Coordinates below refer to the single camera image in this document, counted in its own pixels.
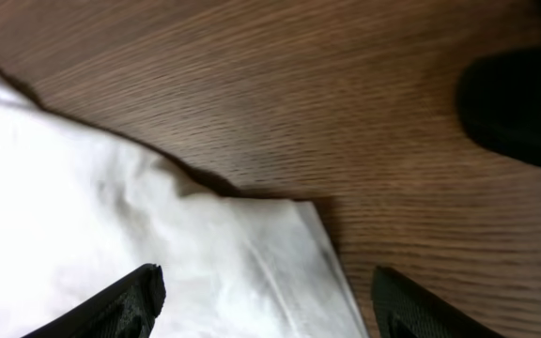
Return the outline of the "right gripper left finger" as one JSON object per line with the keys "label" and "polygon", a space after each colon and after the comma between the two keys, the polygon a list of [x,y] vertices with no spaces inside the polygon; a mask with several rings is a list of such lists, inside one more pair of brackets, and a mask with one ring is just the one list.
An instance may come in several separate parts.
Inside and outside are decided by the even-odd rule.
{"label": "right gripper left finger", "polygon": [[144,264],[23,338],[148,338],[165,297],[162,268]]}

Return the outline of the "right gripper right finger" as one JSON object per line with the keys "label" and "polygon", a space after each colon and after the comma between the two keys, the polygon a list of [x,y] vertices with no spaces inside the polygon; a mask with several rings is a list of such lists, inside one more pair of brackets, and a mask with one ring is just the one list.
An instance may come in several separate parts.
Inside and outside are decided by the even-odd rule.
{"label": "right gripper right finger", "polygon": [[375,269],[371,296],[381,338],[503,338],[392,268]]}

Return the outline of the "white t-shirt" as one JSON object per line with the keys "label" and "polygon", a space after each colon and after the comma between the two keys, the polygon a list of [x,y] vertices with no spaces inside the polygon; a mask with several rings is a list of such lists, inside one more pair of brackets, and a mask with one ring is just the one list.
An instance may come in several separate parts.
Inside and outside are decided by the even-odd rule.
{"label": "white t-shirt", "polygon": [[152,263],[157,337],[364,337],[309,202],[223,197],[163,154],[54,115],[0,77],[0,337]]}

